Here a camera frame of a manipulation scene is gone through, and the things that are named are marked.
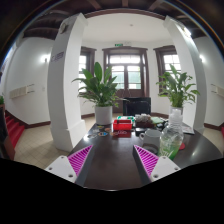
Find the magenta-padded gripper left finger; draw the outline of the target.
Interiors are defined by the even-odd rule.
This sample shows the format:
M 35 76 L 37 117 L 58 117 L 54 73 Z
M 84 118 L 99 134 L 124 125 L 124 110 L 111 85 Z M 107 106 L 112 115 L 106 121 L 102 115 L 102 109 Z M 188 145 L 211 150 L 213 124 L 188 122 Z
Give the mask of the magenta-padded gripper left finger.
M 93 155 L 94 150 L 92 145 L 89 145 L 69 156 L 59 156 L 46 171 L 83 187 Z

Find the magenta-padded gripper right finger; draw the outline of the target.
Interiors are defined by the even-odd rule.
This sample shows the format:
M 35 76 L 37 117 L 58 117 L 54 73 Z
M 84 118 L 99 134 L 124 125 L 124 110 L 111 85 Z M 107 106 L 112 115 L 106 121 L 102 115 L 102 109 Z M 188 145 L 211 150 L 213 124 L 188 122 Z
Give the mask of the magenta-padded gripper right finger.
M 180 170 L 180 167 L 168 157 L 158 157 L 138 145 L 133 146 L 133 157 L 143 185 L 157 181 Z

